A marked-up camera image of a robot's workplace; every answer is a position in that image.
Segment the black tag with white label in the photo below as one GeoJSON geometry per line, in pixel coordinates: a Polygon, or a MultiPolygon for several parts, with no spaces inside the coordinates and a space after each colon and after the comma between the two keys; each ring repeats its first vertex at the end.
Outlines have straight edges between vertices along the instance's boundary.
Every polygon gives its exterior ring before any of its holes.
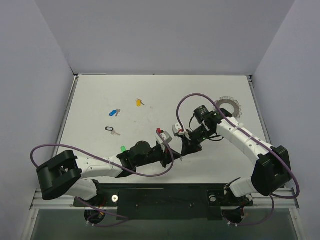
{"type": "Polygon", "coordinates": [[[106,127],[105,127],[105,130],[108,131],[108,132],[110,132],[111,135],[120,136],[120,134],[117,133],[113,127],[106,126],[106,127]]]}

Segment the metal key ring disc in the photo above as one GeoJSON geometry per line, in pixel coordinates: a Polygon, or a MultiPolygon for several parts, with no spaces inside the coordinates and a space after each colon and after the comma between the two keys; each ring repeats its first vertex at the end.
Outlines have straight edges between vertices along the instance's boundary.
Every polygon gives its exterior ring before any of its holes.
{"type": "Polygon", "coordinates": [[[239,119],[242,116],[242,110],[240,103],[230,96],[222,96],[218,100],[215,101],[215,105],[223,111],[225,110],[224,115],[226,117],[229,117],[232,115],[232,117],[239,119]]]}

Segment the key with blue tag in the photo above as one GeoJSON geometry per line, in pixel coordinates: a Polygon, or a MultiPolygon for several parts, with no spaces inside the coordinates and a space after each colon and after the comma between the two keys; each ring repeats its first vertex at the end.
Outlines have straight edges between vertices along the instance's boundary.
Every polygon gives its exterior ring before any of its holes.
{"type": "Polygon", "coordinates": [[[120,112],[121,112],[121,109],[119,109],[119,108],[115,109],[115,110],[113,110],[112,112],[109,113],[109,116],[110,117],[113,117],[113,116],[117,117],[120,112]]]}

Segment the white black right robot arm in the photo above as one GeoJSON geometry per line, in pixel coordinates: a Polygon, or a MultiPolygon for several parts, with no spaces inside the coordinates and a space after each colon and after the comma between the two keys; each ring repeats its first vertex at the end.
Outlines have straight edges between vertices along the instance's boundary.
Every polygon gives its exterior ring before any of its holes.
{"type": "Polygon", "coordinates": [[[274,147],[254,136],[227,110],[208,111],[202,105],[193,115],[200,124],[195,130],[185,130],[180,123],[172,126],[174,135],[182,140],[182,156],[200,152],[202,142],[218,135],[233,144],[254,165],[251,176],[233,180],[224,187],[226,203],[234,205],[241,197],[254,193],[268,197],[293,178],[287,149],[274,147]]]}

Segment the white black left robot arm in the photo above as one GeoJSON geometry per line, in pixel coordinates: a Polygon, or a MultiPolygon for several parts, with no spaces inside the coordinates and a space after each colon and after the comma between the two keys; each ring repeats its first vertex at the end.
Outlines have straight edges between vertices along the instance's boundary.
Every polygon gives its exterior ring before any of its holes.
{"type": "Polygon", "coordinates": [[[51,158],[36,168],[37,177],[45,201],[63,195],[79,197],[92,206],[99,205],[103,193],[99,189],[97,177],[126,178],[137,174],[137,168],[159,162],[163,167],[172,165],[181,154],[168,146],[172,139],[157,140],[151,147],[146,141],[122,153],[97,159],[90,153],[84,157],[76,156],[73,146],[51,158]]]}

